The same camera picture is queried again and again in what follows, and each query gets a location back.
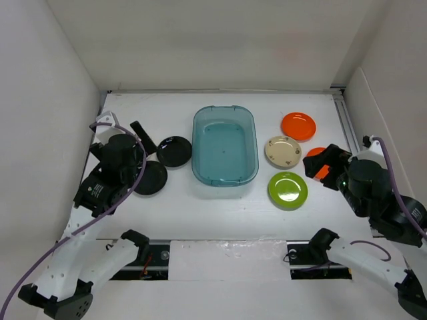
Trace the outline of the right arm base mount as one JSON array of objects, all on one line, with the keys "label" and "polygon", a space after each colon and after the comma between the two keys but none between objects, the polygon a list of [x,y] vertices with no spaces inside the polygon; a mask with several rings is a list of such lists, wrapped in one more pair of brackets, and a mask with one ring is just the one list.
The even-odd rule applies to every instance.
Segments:
[{"label": "right arm base mount", "polygon": [[352,280],[351,271],[323,257],[315,257],[308,241],[288,241],[283,262],[290,268],[292,280]]}]

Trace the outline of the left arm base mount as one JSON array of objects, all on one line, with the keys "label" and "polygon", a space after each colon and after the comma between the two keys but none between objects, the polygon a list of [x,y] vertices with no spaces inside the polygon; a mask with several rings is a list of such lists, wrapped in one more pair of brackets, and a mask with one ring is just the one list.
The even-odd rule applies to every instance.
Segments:
[{"label": "left arm base mount", "polygon": [[149,242],[149,249],[139,250],[135,261],[122,267],[112,281],[166,281],[169,277],[170,241]]}]

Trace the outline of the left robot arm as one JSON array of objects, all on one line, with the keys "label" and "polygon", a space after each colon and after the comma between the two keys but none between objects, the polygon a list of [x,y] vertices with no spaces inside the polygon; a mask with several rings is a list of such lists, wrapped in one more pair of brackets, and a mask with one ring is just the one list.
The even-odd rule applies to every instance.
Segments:
[{"label": "left robot arm", "polygon": [[119,124],[96,122],[90,127],[98,139],[90,150],[99,163],[81,182],[60,240],[23,278],[48,260],[44,272],[32,283],[20,279],[14,288],[20,300],[51,319],[82,319],[102,285],[128,263],[142,264],[149,255],[149,238],[130,229],[89,262],[104,224],[141,181],[147,158],[137,136]]}]

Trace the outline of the beige plate with small motifs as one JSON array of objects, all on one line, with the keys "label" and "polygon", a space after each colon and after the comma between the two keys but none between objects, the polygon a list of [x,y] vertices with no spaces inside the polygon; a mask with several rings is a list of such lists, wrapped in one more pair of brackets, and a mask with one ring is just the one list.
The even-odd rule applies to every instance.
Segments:
[{"label": "beige plate with small motifs", "polygon": [[295,167],[302,156],[300,144],[288,136],[275,136],[270,138],[264,147],[268,160],[282,169]]}]

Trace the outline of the green plate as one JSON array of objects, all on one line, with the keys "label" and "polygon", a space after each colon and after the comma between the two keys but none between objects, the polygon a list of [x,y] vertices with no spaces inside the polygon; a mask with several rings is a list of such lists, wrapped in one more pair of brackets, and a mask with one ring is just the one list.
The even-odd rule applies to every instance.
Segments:
[{"label": "green plate", "polygon": [[300,208],[308,198],[308,186],[296,173],[276,173],[268,183],[268,194],[272,202],[285,210]]}]

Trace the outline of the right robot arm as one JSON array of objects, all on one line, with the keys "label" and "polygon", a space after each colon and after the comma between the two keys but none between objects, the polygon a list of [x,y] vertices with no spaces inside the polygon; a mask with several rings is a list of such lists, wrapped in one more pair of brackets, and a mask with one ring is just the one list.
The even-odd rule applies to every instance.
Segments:
[{"label": "right robot arm", "polygon": [[354,214],[399,250],[406,267],[379,259],[322,228],[308,242],[308,254],[322,265],[347,267],[390,292],[399,306],[415,319],[426,318],[426,208],[400,194],[390,156],[383,140],[375,138],[367,150],[353,155],[331,144],[303,160],[307,177],[327,166],[323,186],[339,191]]}]

